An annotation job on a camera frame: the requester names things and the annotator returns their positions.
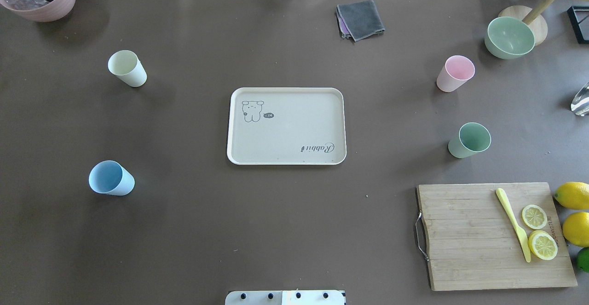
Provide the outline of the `green plastic cup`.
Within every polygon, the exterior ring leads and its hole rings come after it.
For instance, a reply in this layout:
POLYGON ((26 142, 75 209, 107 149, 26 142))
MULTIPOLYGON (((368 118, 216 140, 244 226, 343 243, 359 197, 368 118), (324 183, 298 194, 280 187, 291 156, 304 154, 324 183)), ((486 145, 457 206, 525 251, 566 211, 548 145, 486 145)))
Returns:
POLYGON ((462 159, 490 147, 491 135, 488 129, 477 122, 465 123, 448 143, 449 152, 456 158, 462 159))

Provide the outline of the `blue plastic cup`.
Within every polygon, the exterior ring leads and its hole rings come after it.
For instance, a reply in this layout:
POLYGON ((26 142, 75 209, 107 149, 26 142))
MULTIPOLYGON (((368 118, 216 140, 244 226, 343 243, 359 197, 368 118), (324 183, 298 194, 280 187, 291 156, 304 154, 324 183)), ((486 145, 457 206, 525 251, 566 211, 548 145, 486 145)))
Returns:
POLYGON ((116 161, 107 160, 95 165, 88 178, 90 188, 99 194, 125 196, 134 186, 134 177, 116 161))

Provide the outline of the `black tray with glasses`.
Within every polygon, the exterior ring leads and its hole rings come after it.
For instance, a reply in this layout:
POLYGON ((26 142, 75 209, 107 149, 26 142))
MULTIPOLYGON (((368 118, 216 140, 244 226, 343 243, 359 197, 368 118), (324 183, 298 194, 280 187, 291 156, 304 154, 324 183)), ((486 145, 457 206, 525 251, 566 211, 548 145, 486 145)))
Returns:
POLYGON ((589 43, 589 7, 588 6, 571 6, 566 13, 572 24, 573 32, 578 44, 589 43))

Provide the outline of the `pink plastic cup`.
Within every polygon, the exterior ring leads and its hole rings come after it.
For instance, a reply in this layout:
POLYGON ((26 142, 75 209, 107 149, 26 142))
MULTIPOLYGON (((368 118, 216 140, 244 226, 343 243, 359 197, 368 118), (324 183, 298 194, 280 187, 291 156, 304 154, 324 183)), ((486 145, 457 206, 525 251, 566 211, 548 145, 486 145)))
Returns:
POLYGON ((444 92, 452 92, 475 74, 474 63, 462 55, 449 57, 436 79, 437 87, 444 92))

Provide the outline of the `cream plastic cup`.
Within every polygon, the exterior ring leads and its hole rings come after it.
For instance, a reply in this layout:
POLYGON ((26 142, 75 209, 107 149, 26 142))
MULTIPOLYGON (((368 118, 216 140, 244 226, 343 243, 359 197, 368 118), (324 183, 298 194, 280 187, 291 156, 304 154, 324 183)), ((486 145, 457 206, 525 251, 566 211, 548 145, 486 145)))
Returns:
POLYGON ((147 74, 138 56, 132 51, 115 52, 108 62, 109 71, 131 87, 145 84, 147 74))

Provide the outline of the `wooden cutting board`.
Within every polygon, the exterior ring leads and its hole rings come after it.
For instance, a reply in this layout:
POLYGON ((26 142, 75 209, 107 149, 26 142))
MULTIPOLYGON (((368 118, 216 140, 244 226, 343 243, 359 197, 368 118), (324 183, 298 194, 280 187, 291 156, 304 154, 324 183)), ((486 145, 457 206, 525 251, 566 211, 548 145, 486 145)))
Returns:
POLYGON ((436 292, 507 288, 570 288, 576 274, 547 183, 421 184, 416 189, 425 231, 430 285, 436 292), (525 261, 495 190, 506 191, 517 222, 529 204, 547 214, 555 259, 525 261))

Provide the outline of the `yellow plastic knife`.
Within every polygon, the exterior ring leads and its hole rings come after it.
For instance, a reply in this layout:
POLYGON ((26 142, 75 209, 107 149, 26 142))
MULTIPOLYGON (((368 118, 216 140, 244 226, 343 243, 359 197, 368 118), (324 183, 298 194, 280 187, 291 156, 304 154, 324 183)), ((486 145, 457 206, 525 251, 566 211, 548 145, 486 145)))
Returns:
POLYGON ((495 194, 497 195, 499 202, 501 203, 503 210, 506 212, 506 215, 516 233, 518 238, 518 242, 520 243, 522 254, 524 255, 524 259, 527 263, 531 262, 531 251, 528 246, 528 236, 524 228, 522 228, 515 217, 513 212, 513 208, 511 203, 509 202, 509 198, 503 188, 497 188, 495 190, 495 194))

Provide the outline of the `green bowl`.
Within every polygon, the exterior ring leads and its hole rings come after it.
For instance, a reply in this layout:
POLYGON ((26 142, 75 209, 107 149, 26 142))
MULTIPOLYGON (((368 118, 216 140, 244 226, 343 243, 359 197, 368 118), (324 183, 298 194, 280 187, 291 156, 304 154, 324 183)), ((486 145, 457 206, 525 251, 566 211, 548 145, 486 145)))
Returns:
POLYGON ((521 20, 497 17, 488 24, 484 43, 492 55, 509 60, 532 51, 536 38, 532 30, 521 20))

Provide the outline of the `lemon half slice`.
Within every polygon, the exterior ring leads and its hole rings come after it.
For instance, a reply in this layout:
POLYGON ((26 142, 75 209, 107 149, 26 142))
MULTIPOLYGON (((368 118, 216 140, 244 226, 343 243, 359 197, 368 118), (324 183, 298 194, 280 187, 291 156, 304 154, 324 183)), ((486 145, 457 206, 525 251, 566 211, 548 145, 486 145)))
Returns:
POLYGON ((522 211, 522 221, 533 230, 541 230, 548 223, 546 212, 538 205, 526 205, 522 211))
POLYGON ((556 241, 545 231, 533 231, 528 237, 528 247, 532 254, 542 260, 552 260, 558 254, 556 241))

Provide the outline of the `wooden cup tree stand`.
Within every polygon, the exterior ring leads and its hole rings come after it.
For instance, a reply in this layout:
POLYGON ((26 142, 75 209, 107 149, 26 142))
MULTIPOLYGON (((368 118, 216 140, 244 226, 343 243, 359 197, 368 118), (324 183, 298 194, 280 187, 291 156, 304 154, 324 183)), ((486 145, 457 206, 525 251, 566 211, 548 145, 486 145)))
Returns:
POLYGON ((538 46, 545 41, 548 33, 547 22, 541 16, 541 13, 554 1, 555 0, 543 0, 533 9, 526 6, 509 6, 506 9, 503 9, 498 16, 513 17, 524 22, 534 33, 535 45, 538 46))

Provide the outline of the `yellow lemon outer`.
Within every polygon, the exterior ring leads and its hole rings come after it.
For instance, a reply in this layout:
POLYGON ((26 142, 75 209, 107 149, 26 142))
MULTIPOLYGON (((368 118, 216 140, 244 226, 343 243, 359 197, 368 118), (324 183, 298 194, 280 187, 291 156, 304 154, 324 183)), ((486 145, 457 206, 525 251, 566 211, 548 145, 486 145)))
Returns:
POLYGON ((568 209, 588 209, 589 184, 581 182, 564 183, 557 188, 554 198, 568 209))

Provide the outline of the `yellow lemon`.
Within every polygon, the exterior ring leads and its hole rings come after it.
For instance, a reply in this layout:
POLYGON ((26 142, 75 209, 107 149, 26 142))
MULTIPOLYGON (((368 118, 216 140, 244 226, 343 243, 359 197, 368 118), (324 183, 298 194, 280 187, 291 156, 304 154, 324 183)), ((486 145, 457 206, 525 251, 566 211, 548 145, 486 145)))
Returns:
POLYGON ((563 236, 577 247, 589 246, 589 213, 576 212, 569 215, 562 224, 563 236))
POLYGON ((554 198, 568 209, 588 209, 589 184, 581 182, 564 183, 557 188, 554 198))

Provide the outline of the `clear textured glass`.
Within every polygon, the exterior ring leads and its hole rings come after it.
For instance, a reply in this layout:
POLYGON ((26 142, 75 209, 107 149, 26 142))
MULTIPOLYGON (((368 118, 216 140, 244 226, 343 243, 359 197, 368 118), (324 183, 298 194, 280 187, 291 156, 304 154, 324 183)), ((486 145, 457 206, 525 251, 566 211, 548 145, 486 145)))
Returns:
POLYGON ((570 108, 577 116, 589 115, 589 82, 573 97, 570 108))

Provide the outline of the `yellow lemon middle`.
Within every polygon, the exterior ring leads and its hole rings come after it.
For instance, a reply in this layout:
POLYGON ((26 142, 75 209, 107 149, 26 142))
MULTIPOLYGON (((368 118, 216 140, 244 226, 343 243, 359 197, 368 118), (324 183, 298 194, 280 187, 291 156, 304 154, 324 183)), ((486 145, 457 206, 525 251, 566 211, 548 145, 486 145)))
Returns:
POLYGON ((589 213, 576 212, 569 215, 562 224, 563 236, 577 247, 589 246, 589 213))

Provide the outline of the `green lime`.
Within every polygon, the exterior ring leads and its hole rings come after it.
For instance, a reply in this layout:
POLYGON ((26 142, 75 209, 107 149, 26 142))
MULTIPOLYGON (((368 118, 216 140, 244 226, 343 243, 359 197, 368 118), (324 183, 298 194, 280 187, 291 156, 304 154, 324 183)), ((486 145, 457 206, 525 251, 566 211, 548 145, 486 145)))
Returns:
POLYGON ((589 247, 584 247, 578 251, 576 265, 579 270, 589 273, 589 247))

